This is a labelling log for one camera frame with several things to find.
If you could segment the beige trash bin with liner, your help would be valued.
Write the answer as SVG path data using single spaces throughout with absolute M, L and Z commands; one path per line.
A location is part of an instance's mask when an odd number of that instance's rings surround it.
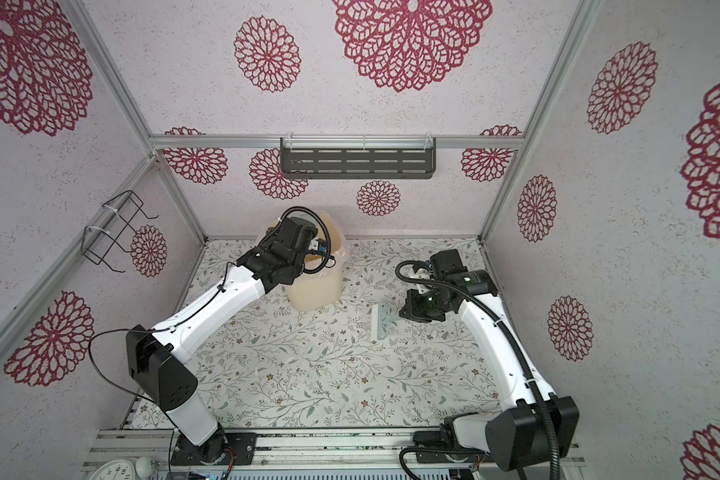
M 331 237 L 331 255 L 326 267 L 316 274 L 303 274 L 284 291 L 290 305 L 300 312 L 317 310 L 336 302 L 343 292 L 343 269 L 350 247 L 338 220 L 327 211 L 318 211 Z

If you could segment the teal hand brush white bristles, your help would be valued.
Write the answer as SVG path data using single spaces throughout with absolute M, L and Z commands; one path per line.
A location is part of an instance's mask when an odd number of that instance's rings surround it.
M 371 339 L 382 341 L 398 318 L 398 312 L 392 304 L 387 302 L 374 304 L 371 308 Z

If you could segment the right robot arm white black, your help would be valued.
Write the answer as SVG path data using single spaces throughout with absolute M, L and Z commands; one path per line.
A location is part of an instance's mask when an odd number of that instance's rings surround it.
M 562 476 L 580 418 L 575 401 L 559 396 L 536 368 L 509 322 L 498 287 L 485 270 L 470 270 L 458 251 L 444 250 L 429 260 L 405 260 L 396 277 L 409 284 L 400 317 L 418 323 L 442 322 L 454 313 L 471 333 L 493 374 L 500 410 L 490 416 L 467 413 L 446 418 L 438 432 L 417 432 L 399 453 L 401 468 L 414 454 L 424 463 L 489 461 L 520 478 L 541 464 L 549 476 Z

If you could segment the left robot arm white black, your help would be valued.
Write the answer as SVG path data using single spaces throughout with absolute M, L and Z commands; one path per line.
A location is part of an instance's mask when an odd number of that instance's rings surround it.
M 226 264 L 220 281 L 168 319 L 125 330 L 128 374 L 147 400 L 179 432 L 179 446 L 200 464 L 218 464 L 231 455 L 224 427 L 197 391 L 186 366 L 197 350 L 236 313 L 279 285 L 316 275 L 332 259 L 332 238 L 313 210 L 288 208 L 263 238 Z

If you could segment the white dial gauge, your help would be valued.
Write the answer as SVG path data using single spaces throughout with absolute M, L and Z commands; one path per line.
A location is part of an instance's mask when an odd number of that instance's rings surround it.
M 135 480 L 136 469 L 128 459 L 112 460 L 97 468 L 88 480 Z

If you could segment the dark metal wall shelf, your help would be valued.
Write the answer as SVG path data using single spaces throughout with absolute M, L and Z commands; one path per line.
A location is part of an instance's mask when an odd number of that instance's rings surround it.
M 426 180 L 437 166 L 437 142 L 412 140 L 280 140 L 280 169 L 289 180 Z

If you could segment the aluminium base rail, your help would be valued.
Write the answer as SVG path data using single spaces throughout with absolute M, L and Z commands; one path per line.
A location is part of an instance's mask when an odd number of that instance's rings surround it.
M 415 438 L 438 440 L 436 427 L 383 428 L 235 428 L 226 431 L 236 453 L 234 469 L 396 468 L 399 451 Z M 101 430 L 81 470 L 93 472 L 104 464 L 147 457 L 169 468 L 168 452 L 176 447 L 171 429 Z

